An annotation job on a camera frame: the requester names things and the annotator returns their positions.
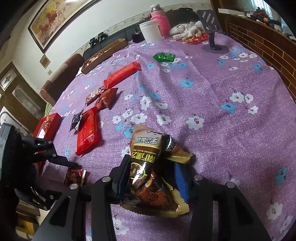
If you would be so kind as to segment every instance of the brown sofa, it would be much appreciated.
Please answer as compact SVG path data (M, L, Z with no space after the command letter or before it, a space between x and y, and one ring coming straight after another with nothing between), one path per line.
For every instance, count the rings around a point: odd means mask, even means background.
M84 60L80 54L74 54L65 63L63 63L45 82L40 90L41 96L45 101L54 106L61 96L62 92L76 77L79 68Z

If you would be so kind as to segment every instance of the purple floral tablecloth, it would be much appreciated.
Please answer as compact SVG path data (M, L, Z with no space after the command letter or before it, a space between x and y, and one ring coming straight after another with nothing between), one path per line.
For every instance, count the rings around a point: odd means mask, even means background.
M215 40L230 52L206 53L207 42L142 42L79 75L51 111L63 117L54 144L59 155L80 163L93 183L130 152L133 125L166 132L195 154L199 174L220 184L234 182L271 239L280 241L296 218L295 103L263 59L227 36L217 34ZM157 52L174 53L175 61L158 63L152 58ZM77 135L69 132L73 115L93 107L84 105L86 96L134 60L142 71L118 84L116 104L99 113L104 145L76 156ZM61 190L66 170L46 163L39 182ZM186 240L190 224L190 215L164 219L114 205L112 214L117 240ZM86 237L91 240L89 206Z

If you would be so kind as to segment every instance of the picture frame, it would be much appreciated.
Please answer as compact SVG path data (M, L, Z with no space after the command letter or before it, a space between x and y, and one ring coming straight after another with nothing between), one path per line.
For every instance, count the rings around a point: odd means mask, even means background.
M47 0L28 26L42 53L79 14L99 0Z
M44 54L42 56L42 58L39 61L41 63L41 65L46 69L47 66L50 64L50 60L46 57L46 55Z

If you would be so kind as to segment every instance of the small framed picture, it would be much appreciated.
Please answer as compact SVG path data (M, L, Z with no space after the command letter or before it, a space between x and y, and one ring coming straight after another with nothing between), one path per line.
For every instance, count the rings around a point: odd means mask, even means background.
M42 56L42 58L40 59L40 63L42 64L42 66L46 69L47 66L50 64L50 60L46 57L46 55L44 54Z

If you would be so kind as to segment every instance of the pink thermos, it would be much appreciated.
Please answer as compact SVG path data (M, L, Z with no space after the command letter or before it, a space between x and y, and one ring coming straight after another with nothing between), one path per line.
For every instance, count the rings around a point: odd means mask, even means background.
M152 5L150 8L151 20L156 20L159 23L159 30L161 35L169 35L171 27L164 10L160 7L159 4Z

